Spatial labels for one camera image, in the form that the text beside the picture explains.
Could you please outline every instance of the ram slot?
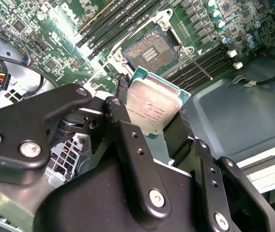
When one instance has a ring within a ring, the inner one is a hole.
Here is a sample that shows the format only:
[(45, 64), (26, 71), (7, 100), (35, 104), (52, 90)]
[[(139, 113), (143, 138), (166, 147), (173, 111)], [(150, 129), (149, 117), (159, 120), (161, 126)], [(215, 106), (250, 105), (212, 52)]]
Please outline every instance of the ram slot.
[(128, 17), (130, 17), (135, 11), (136, 9), (140, 8), (143, 6), (143, 4), (146, 2), (146, 0), (138, 0), (135, 2), (134, 5), (131, 5), (130, 4), (128, 6), (130, 6), (129, 9), (128, 6), (118, 15), (118, 18), (113, 21), (112, 23), (109, 23), (108, 25), (103, 25), (103, 30), (101, 31), (98, 31), (97, 33), (95, 33), (91, 38), (89, 38), (89, 42), (91, 42), (92, 44), (96, 44), (98, 41), (100, 41), (101, 39), (103, 39), (107, 33), (117, 27), (118, 25), (121, 24), (121, 22), (125, 22), (126, 19)]
[[(201, 62), (199, 62), (198, 64), (201, 67), (205, 67), (205, 65), (209, 65), (210, 60), (213, 59), (217, 59), (217, 58), (222, 58), (225, 54), (222, 53), (222, 51), (217, 52), (217, 53), (212, 53), (210, 54), (207, 58), (204, 58), (204, 60)], [(176, 74), (174, 74), (172, 77), (169, 77), (167, 80), (175, 83), (177, 85), (177, 80), (179, 78), (181, 78), (182, 76), (187, 75), (188, 73), (192, 72), (193, 70), (198, 69), (200, 70), (194, 63), (191, 63), (190, 65), (188, 65), (187, 67), (185, 67), (184, 69), (180, 70), (179, 72), (177, 72)]]
[(108, 14), (102, 22), (96, 20), (89, 30), (87, 30), (86, 37), (89, 39), (93, 37), (93, 35), (98, 32), (98, 28), (104, 26), (106, 23), (108, 23), (108, 25), (114, 24), (115, 16), (117, 16), (121, 11), (124, 11), (129, 6), (130, 2), (132, 2), (132, 0), (121, 1), (121, 4), (117, 8), (113, 9), (113, 11), (110, 11), (110, 14)]
[(146, 21), (147, 18), (144, 18), (144, 15), (150, 10), (152, 9), (157, 3), (160, 2), (160, 0), (153, 0), (153, 1), (149, 1), (151, 2), (150, 5), (148, 5), (147, 7), (145, 7), (142, 11), (140, 11), (132, 20), (128, 21), (127, 23), (125, 23), (121, 28), (119, 28), (117, 31), (115, 31), (112, 35), (109, 35), (109, 39), (107, 40), (102, 40), (99, 44), (99, 46), (97, 48), (95, 48), (95, 50), (93, 51), (92, 55), (96, 56), (98, 55), (104, 48), (105, 46), (107, 46), (110, 42), (112, 42), (113, 40), (115, 40), (119, 35), (121, 35), (125, 30), (128, 30), (130, 27), (132, 27), (133, 25), (136, 24), (136, 22), (140, 22), (143, 23), (144, 21)]
[[(226, 57), (217, 57), (216, 59), (212, 59), (210, 63), (204, 63), (202, 65), (202, 68), (204, 68), (205, 71), (209, 73), (213, 69), (216, 69), (216, 66), (221, 62), (228, 64), (227, 61), (229, 60), (227, 60)], [(195, 75), (198, 75), (199, 73), (205, 75), (199, 68), (194, 68), (190, 70), (187, 74), (185, 74), (182, 78), (179, 78), (177, 81), (173, 81), (173, 84), (180, 86), (183, 84), (183, 82), (186, 81), (186, 78), (188, 76), (195, 76)]]

